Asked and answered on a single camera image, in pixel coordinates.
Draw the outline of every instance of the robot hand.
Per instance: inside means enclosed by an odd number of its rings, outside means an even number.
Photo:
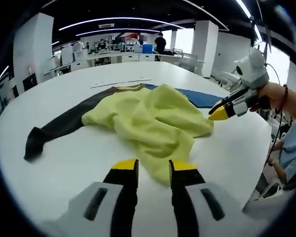
[[[251,48],[249,56],[238,62],[236,70],[242,85],[213,106],[209,112],[210,120],[242,116],[257,104],[262,109],[270,109],[269,98],[258,97],[258,89],[263,88],[269,81],[262,53],[256,48]]]

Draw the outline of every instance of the ceiling light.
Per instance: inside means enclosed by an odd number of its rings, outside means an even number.
[[[216,20],[218,23],[220,23],[220,24],[225,28],[226,31],[229,31],[228,27],[227,27],[223,22],[221,22],[220,20],[218,20],[214,15],[210,14],[208,11],[206,11],[206,10],[203,9],[202,7],[196,5],[196,4],[193,3],[193,2],[190,2],[189,0],[183,0],[183,1],[185,1],[186,3],[188,3],[188,4],[190,4],[190,5],[194,6],[194,7],[196,7],[196,8],[198,8],[198,9],[200,9],[201,11],[205,12],[207,15],[209,15],[209,16],[212,17],[214,20]]]
[[[238,5],[241,7],[241,9],[242,9],[243,12],[246,14],[246,16],[250,19],[250,17],[251,17],[251,13],[250,13],[250,11],[247,9],[246,5],[245,5],[241,0],[236,0],[236,2],[237,2]],[[259,41],[262,41],[262,36],[261,36],[260,31],[258,30],[257,25],[255,25],[255,32],[256,32],[256,35],[257,35],[257,37],[258,37],[258,40],[259,40]]]
[[[171,23],[164,22],[164,21],[158,21],[158,20],[148,19],[148,18],[139,18],[139,17],[108,17],[108,18],[99,18],[99,19],[93,19],[93,20],[88,20],[88,21],[81,21],[81,22],[78,22],[78,23],[75,23],[75,24],[72,24],[72,25],[69,25],[69,26],[65,26],[63,28],[60,28],[59,31],[62,31],[64,29],[67,29],[67,28],[70,28],[70,27],[73,27],[73,26],[81,25],[81,24],[84,24],[84,23],[89,23],[89,22],[94,22],[94,21],[105,21],[105,20],[140,20],[140,21],[151,21],[151,22],[157,22],[157,23],[167,24],[167,25],[170,25],[170,26],[175,26],[175,27],[178,27],[180,29],[185,29],[185,27],[182,27],[182,26],[178,26],[178,25],[171,24]]]
[[[247,9],[246,5],[241,0],[236,0],[236,2],[241,7],[241,9],[243,10],[243,12],[247,15],[247,17],[250,18],[251,17],[251,13]]]
[[[90,31],[90,32],[86,32],[86,33],[78,34],[78,35],[76,35],[76,36],[82,36],[82,35],[86,35],[86,34],[97,33],[97,32],[103,32],[103,31],[150,31],[150,32],[157,32],[157,33],[160,32],[160,31],[148,30],[148,29],[116,28],[116,29],[106,29],[106,30]]]
[[[0,74],[0,78],[2,77],[2,75],[5,73],[6,70],[8,70],[9,66],[7,66],[4,71]]]
[[[256,35],[259,39],[259,41],[262,41],[262,36],[261,36],[261,33],[260,31],[258,30],[258,27],[255,25],[255,32],[256,32]]]

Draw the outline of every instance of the sleeve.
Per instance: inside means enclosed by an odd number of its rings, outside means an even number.
[[[296,158],[285,169],[287,182],[296,174]]]
[[[33,161],[43,152],[46,142],[68,135],[83,127],[82,116],[93,109],[103,98],[116,92],[114,87],[102,91],[90,98],[82,101],[57,118],[46,124],[42,128],[34,127],[26,141],[24,159]]]

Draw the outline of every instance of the man in black shirt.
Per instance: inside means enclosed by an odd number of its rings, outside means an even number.
[[[98,50],[106,49],[106,48],[107,48],[107,44],[104,42],[103,39],[101,39],[100,43],[98,44]]]
[[[166,47],[166,40],[163,38],[163,34],[160,32],[159,34],[159,37],[156,38],[156,40],[154,41],[155,44],[157,45],[156,47],[156,51],[159,53],[159,54],[163,54],[164,53],[164,48]]]

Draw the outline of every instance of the desk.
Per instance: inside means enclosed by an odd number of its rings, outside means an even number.
[[[69,67],[69,65],[74,64],[74,63],[81,63],[83,61],[87,61],[89,67],[95,67],[94,64],[94,60],[95,59],[100,59],[100,58],[107,58],[110,57],[112,63],[121,63],[122,59],[116,59],[116,60],[112,60],[113,57],[122,57],[122,56],[138,56],[138,58],[140,58],[140,56],[161,56],[161,60],[162,61],[166,61],[169,63],[175,63],[177,61],[180,60],[181,56],[180,55],[164,55],[164,54],[144,54],[144,53],[134,53],[134,52],[118,52],[118,51],[107,51],[107,52],[102,52],[102,53],[97,53],[97,54],[91,54],[88,55],[88,57],[84,60],[80,60],[80,61],[75,61],[72,62],[70,64],[66,64],[66,65],[62,65],[60,67],[57,68],[53,68],[51,70],[49,70],[46,74],[51,73],[51,72],[58,72],[60,69],[64,68],[64,67]],[[199,66],[197,66],[198,68],[202,68],[202,64],[204,64],[205,62],[202,60],[197,60],[197,63],[199,64]]]
[[[0,117],[0,168],[22,210],[35,222],[67,211],[68,201],[94,181],[103,181],[118,161],[134,157],[132,144],[100,126],[78,131],[44,145],[36,162],[23,159],[29,132],[82,100],[106,90],[109,83],[150,79],[147,83],[226,96],[209,80],[166,62],[127,62],[74,71],[50,79],[13,100]],[[123,83],[122,86],[134,83]],[[209,109],[201,109],[208,116]],[[269,125],[256,113],[215,122],[213,135],[195,139],[189,161],[207,182],[225,188],[239,201],[249,199],[262,173],[270,140]],[[177,236],[171,190],[154,182],[140,165],[134,236]]]

